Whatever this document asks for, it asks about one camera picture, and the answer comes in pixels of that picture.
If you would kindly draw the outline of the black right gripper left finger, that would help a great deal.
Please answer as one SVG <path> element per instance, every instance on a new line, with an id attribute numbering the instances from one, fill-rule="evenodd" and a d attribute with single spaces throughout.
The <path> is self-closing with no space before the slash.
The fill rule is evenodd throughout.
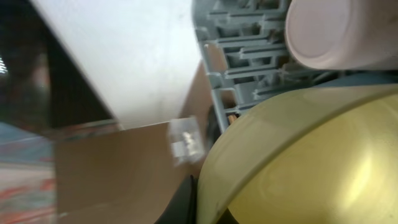
<path id="1" fill-rule="evenodd" d="M 197 185 L 194 176 L 186 177 L 155 224 L 196 224 Z"/>

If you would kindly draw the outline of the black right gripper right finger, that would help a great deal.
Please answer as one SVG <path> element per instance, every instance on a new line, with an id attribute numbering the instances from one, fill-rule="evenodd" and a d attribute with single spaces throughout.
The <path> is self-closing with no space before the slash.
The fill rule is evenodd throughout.
<path id="1" fill-rule="evenodd" d="M 216 224 L 239 224 L 229 209 L 226 209 Z"/>

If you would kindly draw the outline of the yellow bowl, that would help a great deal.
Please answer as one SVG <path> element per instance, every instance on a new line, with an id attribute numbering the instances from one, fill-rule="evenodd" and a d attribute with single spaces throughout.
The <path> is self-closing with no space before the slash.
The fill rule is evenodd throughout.
<path id="1" fill-rule="evenodd" d="M 198 223 L 396 223 L 397 85 L 258 104 L 211 148 L 197 202 Z"/>

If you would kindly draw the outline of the pink cup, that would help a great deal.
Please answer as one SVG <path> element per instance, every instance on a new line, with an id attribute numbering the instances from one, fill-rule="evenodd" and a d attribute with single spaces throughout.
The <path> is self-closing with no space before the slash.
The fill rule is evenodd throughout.
<path id="1" fill-rule="evenodd" d="M 285 40 L 302 65 L 397 69 L 397 0 L 293 0 Z"/>

